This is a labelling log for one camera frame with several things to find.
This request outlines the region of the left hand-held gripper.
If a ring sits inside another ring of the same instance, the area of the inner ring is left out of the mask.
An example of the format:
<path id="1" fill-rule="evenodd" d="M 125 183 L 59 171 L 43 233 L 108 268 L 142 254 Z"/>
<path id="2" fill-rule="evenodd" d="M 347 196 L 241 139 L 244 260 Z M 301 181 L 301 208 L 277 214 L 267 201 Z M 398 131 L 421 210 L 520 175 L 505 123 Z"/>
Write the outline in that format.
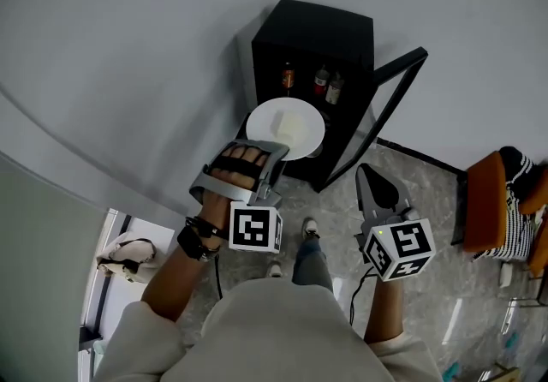
<path id="1" fill-rule="evenodd" d="M 267 156 L 263 167 L 245 160 L 231 159 L 222 155 L 233 145 L 251 146 L 260 149 Z M 209 190 L 229 198 L 228 235 L 229 248 L 234 250 L 274 253 L 281 247 L 283 220 L 278 208 L 281 196 L 276 186 L 284 169 L 284 158 L 289 146 L 262 140 L 232 140 L 215 158 L 204 165 L 189 189 L 189 193 L 199 202 L 203 202 L 203 193 Z M 242 173 L 254 179 L 251 189 L 240 188 L 210 175 L 211 170 L 219 168 Z"/>

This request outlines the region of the red label jar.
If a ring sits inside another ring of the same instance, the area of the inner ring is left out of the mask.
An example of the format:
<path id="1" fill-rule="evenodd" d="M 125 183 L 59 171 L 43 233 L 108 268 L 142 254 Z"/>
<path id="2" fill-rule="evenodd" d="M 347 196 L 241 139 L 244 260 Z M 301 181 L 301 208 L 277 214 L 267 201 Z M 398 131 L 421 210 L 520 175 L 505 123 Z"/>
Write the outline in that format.
<path id="1" fill-rule="evenodd" d="M 317 96 L 322 96 L 325 94 L 327 84 L 330 79 L 329 71 L 323 66 L 318 70 L 314 76 L 314 94 Z"/>

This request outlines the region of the person's left hand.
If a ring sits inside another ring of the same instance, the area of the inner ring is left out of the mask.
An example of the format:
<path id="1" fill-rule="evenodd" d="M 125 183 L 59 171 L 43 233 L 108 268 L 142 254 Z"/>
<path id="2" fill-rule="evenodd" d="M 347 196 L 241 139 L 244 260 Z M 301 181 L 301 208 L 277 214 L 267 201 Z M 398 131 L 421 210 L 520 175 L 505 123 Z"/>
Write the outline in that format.
<path id="1" fill-rule="evenodd" d="M 231 159 L 245 160 L 258 167 L 263 167 L 267 159 L 267 156 L 260 149 L 251 146 L 233 145 L 225 149 L 222 155 Z M 214 168 L 211 170 L 210 175 L 240 188 L 251 189 L 255 184 L 252 177 L 239 172 Z M 222 230 L 229 222 L 230 202 L 229 198 L 205 190 L 203 193 L 203 206 L 199 216 Z"/>

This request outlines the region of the white plate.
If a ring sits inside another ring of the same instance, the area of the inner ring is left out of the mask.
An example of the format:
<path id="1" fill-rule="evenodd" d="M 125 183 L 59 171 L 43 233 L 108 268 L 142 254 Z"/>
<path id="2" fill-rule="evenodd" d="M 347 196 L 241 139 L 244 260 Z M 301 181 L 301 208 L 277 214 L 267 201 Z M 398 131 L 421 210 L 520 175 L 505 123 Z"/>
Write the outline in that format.
<path id="1" fill-rule="evenodd" d="M 293 111 L 306 119 L 308 133 L 297 143 L 278 142 L 271 132 L 271 123 L 278 111 Z M 246 135 L 249 140 L 271 141 L 289 146 L 289 153 L 283 159 L 294 161 L 313 153 L 325 137 L 325 121 L 319 111 L 308 102 L 298 98 L 274 98 L 260 104 L 247 119 Z"/>

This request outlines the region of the black mini fridge cabinet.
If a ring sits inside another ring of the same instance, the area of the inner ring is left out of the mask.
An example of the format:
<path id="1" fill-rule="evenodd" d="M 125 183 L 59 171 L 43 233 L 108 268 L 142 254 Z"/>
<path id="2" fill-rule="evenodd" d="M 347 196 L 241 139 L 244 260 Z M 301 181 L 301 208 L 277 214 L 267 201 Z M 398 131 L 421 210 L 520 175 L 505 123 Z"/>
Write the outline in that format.
<path id="1" fill-rule="evenodd" d="M 357 132 L 377 94 L 372 83 L 377 70 L 373 20 L 315 3 L 280 0 L 251 46 L 258 102 L 298 98 L 313 105 L 325 121 L 319 155 L 290 162 L 283 172 L 321 192 L 325 181 L 354 156 L 366 137 Z M 289 90 L 282 87 L 286 62 L 295 67 L 295 83 Z M 314 76 L 323 66 L 330 73 L 329 82 L 336 72 L 344 79 L 336 105 L 326 103 L 325 94 L 314 94 Z"/>

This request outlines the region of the grey blue jeans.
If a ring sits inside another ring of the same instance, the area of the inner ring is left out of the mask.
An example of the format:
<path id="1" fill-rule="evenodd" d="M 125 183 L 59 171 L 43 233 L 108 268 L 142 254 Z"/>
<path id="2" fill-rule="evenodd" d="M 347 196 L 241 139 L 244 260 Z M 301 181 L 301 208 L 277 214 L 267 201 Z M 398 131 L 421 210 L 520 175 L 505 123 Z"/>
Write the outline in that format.
<path id="1" fill-rule="evenodd" d="M 299 246 L 292 282 L 297 285 L 318 285 L 333 292 L 326 257 L 318 237 L 308 238 Z"/>

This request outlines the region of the person's left forearm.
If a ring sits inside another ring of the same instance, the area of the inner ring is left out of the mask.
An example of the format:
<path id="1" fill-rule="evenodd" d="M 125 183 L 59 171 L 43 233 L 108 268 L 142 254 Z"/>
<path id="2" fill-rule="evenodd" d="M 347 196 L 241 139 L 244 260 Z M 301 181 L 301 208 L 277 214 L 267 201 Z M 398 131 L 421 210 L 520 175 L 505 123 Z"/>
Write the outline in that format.
<path id="1" fill-rule="evenodd" d="M 205 246 L 210 249 L 220 248 L 222 237 L 213 235 L 211 232 L 208 236 L 201 236 L 199 229 L 203 230 L 204 227 L 192 227 Z M 201 279 L 205 265 L 206 262 L 187 257 L 177 243 L 170 257 L 146 286 L 141 300 L 155 314 L 171 321 L 177 321 L 188 305 L 190 297 Z"/>

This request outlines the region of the beige handbag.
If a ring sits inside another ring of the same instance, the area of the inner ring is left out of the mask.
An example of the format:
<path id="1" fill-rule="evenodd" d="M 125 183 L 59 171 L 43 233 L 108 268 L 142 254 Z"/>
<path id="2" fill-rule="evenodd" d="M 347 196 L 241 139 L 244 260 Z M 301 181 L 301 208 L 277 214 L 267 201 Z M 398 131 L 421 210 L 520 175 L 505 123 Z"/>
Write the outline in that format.
<path id="1" fill-rule="evenodd" d="M 106 276 L 117 275 L 130 283 L 147 284 L 157 272 L 158 251 L 152 241 L 119 235 L 97 257 L 97 268 Z"/>

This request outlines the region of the person's right forearm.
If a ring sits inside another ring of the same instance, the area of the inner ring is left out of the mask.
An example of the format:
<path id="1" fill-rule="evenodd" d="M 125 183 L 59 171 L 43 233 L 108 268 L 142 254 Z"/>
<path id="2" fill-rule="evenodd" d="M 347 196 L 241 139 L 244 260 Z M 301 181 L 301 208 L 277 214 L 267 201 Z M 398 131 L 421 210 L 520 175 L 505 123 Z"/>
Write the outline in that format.
<path id="1" fill-rule="evenodd" d="M 372 307 L 366 326 L 364 341 L 381 343 L 398 337 L 403 332 L 402 280 L 376 281 Z"/>

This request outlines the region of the black wristwatch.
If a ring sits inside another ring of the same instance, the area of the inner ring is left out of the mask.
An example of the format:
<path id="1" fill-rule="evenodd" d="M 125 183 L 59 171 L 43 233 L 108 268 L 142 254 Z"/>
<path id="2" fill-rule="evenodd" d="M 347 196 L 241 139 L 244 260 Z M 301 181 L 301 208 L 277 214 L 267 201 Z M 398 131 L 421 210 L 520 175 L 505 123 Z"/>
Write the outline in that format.
<path id="1" fill-rule="evenodd" d="M 193 227 L 189 225 L 181 230 L 177 236 L 177 242 L 187 257 L 200 262 L 210 261 L 218 253 L 217 248 L 210 249 L 205 246 Z"/>

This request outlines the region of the beige shirt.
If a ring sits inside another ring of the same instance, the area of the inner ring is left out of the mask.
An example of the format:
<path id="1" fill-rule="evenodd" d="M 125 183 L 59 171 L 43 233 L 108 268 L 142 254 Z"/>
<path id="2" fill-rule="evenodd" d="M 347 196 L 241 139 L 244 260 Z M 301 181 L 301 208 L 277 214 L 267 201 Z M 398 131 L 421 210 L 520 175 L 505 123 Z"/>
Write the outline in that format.
<path id="1" fill-rule="evenodd" d="M 129 304 L 95 382 L 443 381 L 419 338 L 367 344 L 326 288 L 261 278 L 227 293 L 190 348 L 175 322 Z"/>

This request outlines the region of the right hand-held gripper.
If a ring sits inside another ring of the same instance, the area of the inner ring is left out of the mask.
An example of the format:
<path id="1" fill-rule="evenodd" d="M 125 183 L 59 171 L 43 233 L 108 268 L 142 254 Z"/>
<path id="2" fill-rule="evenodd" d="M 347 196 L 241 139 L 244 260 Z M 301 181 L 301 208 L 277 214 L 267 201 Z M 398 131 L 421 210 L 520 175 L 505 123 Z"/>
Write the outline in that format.
<path id="1" fill-rule="evenodd" d="M 405 184 L 388 171 L 360 164 L 355 173 L 359 210 L 366 220 L 355 238 L 364 262 L 384 282 L 420 274 L 436 254 L 432 228 L 426 218 L 409 207 Z M 378 219 L 378 208 L 393 212 Z"/>

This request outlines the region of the white label jar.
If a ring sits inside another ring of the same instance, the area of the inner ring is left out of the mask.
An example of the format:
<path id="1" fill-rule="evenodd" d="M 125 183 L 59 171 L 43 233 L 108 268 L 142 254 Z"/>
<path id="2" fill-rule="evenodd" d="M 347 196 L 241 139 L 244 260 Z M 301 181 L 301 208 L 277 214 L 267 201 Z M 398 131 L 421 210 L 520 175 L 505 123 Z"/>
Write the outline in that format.
<path id="1" fill-rule="evenodd" d="M 331 105 L 336 105 L 340 98 L 344 85 L 344 79 L 339 72 L 336 72 L 331 78 L 325 94 L 325 102 Z"/>

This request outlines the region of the white window sill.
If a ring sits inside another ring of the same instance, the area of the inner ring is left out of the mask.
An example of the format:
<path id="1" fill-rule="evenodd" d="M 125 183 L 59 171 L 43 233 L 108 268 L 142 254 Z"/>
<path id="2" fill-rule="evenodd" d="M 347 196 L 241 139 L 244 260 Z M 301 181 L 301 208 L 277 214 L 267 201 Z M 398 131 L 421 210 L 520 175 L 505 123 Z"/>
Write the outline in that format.
<path id="1" fill-rule="evenodd" d="M 110 209 L 100 233 L 96 254 L 100 254 L 119 235 L 128 233 L 129 239 L 146 238 L 163 253 L 168 251 L 174 231 Z M 123 309 L 140 299 L 145 285 L 130 283 L 117 275 L 107 277 L 97 268 L 92 255 L 83 309 L 80 317 L 78 353 L 78 382 L 91 382 L 102 357 L 104 347 L 121 318 Z"/>

